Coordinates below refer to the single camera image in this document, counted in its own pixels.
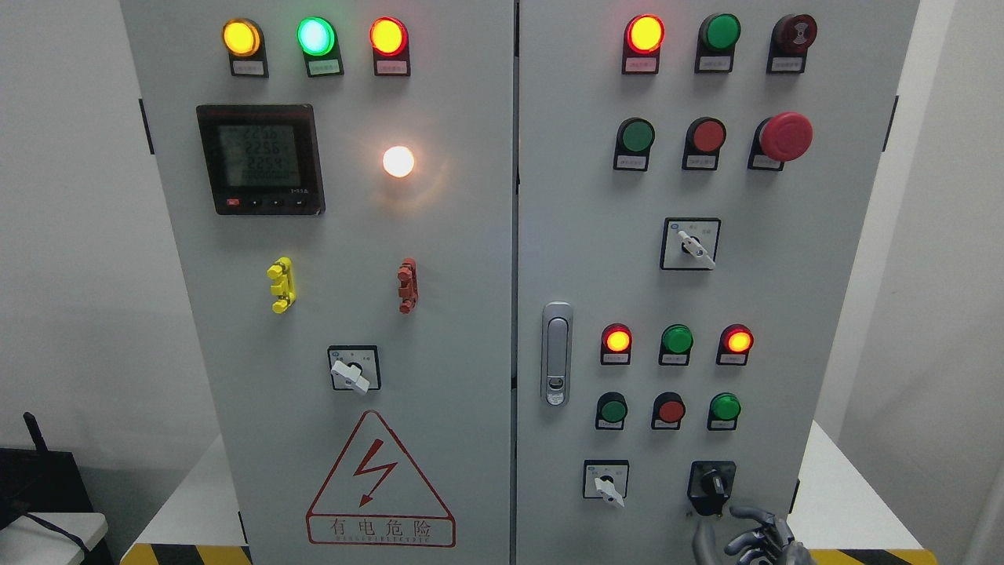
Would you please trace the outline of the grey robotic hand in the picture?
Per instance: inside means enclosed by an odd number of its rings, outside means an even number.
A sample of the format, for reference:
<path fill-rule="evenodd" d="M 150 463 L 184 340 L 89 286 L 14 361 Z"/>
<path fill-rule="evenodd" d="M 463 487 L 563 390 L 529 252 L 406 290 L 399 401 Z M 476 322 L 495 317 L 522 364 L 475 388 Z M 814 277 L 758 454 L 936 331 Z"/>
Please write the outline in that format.
<path fill-rule="evenodd" d="M 735 556 L 738 564 L 752 564 L 756 560 L 766 560 L 769 564 L 816 563 L 813 554 L 794 537 L 788 522 L 782 517 L 750 505 L 732 505 L 730 515 L 738 519 L 753 519 L 758 526 L 718 547 L 713 526 L 706 521 L 699 522 L 691 543 L 697 564 L 718 564 L 722 553 Z"/>

